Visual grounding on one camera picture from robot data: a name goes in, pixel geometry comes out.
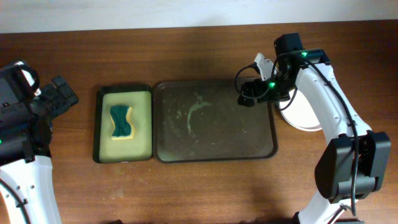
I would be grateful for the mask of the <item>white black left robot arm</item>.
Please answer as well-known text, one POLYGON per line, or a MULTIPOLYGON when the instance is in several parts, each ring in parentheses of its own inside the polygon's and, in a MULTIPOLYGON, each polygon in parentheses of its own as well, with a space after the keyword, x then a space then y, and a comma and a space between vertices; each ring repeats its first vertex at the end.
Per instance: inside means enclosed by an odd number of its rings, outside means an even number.
POLYGON ((23 60, 1 68, 1 195, 11 223, 61 223, 52 180, 52 121, 79 99, 61 76, 41 86, 23 60))

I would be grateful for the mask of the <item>yellow green scrub sponge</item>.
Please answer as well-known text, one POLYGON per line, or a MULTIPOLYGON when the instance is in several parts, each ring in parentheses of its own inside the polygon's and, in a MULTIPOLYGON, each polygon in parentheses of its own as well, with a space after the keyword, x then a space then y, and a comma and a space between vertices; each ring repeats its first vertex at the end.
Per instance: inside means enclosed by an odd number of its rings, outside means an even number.
POLYGON ((133 139, 135 127, 131 121, 132 108, 127 105, 114 105, 110 109, 111 122, 114 130, 112 140, 133 139))

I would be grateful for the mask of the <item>cream plate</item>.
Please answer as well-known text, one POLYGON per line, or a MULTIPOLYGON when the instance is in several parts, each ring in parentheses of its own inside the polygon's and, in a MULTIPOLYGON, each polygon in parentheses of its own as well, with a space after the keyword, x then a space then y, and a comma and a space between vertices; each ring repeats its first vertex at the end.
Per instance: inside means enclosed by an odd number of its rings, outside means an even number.
POLYGON ((278 102, 276 108, 282 109, 280 113, 286 122, 299 130, 308 132, 322 130, 310 103, 300 91, 296 92, 294 99, 278 102))

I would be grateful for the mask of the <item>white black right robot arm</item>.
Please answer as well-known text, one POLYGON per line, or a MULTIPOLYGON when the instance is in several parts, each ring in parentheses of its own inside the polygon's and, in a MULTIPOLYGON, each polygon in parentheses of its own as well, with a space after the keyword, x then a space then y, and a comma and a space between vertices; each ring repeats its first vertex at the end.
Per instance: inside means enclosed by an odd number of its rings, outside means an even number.
POLYGON ((270 63, 257 54, 250 68, 259 78, 235 84, 242 106, 277 101, 293 102, 302 93, 326 139, 315 167, 317 191, 291 223, 339 223, 345 211, 381 189, 391 151, 385 132, 374 132, 352 107, 336 81, 330 59, 322 49, 307 50, 297 33, 274 41, 276 58, 270 63))

